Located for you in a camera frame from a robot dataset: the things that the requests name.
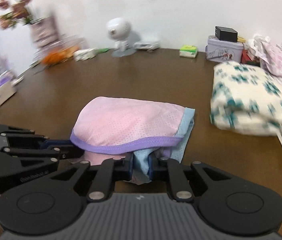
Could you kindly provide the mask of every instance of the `metal screw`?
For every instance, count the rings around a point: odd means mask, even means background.
[[[89,198],[93,200],[100,200],[104,198],[104,193],[101,191],[94,191],[89,194]]]
[[[177,198],[179,199],[188,199],[191,198],[192,194],[189,191],[179,191],[177,192]]]

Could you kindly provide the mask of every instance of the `white box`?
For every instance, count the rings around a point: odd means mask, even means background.
[[[220,41],[214,35],[209,36],[208,45],[205,47],[207,59],[215,62],[233,60],[240,63],[242,51],[242,42]]]
[[[0,86],[0,106],[17,92],[11,81]]]
[[[198,55],[198,51],[191,52],[191,51],[180,50],[180,52],[179,52],[179,56],[180,57],[192,57],[192,58],[195,58],[197,55]]]

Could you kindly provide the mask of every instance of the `cloth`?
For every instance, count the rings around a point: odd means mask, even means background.
[[[134,153],[133,182],[150,182],[148,155],[181,162],[194,125],[194,109],[169,103],[98,97],[79,114],[70,140],[84,155],[73,162],[103,160]]]
[[[250,135],[277,135],[282,144],[282,84],[259,67],[214,67],[211,122]]]
[[[260,58],[261,68],[282,83],[282,48],[270,43],[269,37],[255,34],[248,41],[249,51]]]

